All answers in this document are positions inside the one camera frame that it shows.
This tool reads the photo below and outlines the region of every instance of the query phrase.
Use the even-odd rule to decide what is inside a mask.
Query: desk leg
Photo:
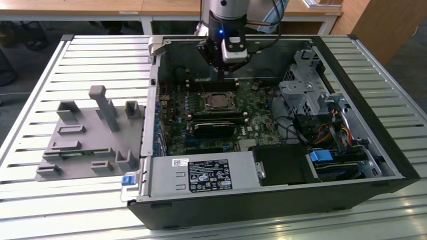
[[[328,16],[321,23],[317,34],[329,35],[337,16]]]
[[[141,24],[141,30],[144,31],[144,35],[153,35],[153,29],[152,29],[152,16],[141,16],[139,18],[140,24]]]

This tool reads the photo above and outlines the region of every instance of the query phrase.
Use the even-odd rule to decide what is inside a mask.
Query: aluminum table
[[[145,104],[148,39],[74,36],[58,43],[0,148],[0,239],[425,238],[427,116],[360,42],[347,36],[323,40],[423,178],[407,188],[349,210],[152,231],[121,202],[120,176],[33,181],[61,100],[76,100],[80,108],[94,107],[88,90],[104,85],[114,106],[128,100]],[[339,92],[333,76],[327,77]]]

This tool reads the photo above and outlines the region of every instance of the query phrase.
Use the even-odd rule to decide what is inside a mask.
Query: white sticker
[[[188,158],[172,159],[172,167],[183,167],[188,165]]]
[[[139,14],[137,11],[119,11],[119,14]]]

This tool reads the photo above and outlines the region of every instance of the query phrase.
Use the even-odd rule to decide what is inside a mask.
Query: power supply label
[[[228,159],[189,161],[188,186],[192,193],[233,189]]]

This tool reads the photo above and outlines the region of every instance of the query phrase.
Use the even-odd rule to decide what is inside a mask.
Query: blue latch
[[[323,162],[323,161],[332,161],[332,155],[329,150],[313,150],[309,153],[309,158],[312,162]]]
[[[121,178],[121,186],[135,185],[135,176],[123,176]]]

